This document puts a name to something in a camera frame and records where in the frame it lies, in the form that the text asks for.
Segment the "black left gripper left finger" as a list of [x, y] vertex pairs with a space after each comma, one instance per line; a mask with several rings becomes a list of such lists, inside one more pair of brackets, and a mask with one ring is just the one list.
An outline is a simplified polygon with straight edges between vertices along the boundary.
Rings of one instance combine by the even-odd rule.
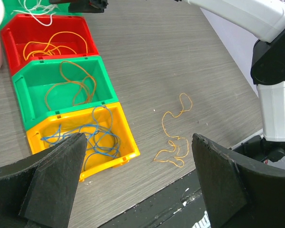
[[84, 134], [0, 167], [0, 228], [66, 228], [86, 155]]

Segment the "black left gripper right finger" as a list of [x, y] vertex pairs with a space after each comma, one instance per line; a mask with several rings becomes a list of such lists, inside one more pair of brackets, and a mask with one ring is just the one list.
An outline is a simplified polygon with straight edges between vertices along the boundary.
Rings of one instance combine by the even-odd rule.
[[285, 228], [285, 170], [192, 137], [193, 158], [213, 228]]

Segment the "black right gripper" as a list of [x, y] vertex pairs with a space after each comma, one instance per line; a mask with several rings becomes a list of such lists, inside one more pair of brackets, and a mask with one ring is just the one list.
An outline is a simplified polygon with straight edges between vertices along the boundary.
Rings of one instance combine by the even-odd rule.
[[107, 8], [107, 0], [49, 0], [50, 4], [69, 3], [69, 13], [104, 13]]

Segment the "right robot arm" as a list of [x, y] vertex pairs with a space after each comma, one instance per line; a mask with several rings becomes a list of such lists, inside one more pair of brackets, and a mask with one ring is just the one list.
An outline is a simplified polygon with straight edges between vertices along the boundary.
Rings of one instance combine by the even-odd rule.
[[250, 76], [260, 101], [263, 136], [237, 152], [263, 162], [285, 157], [285, 0], [190, 0], [253, 34]]

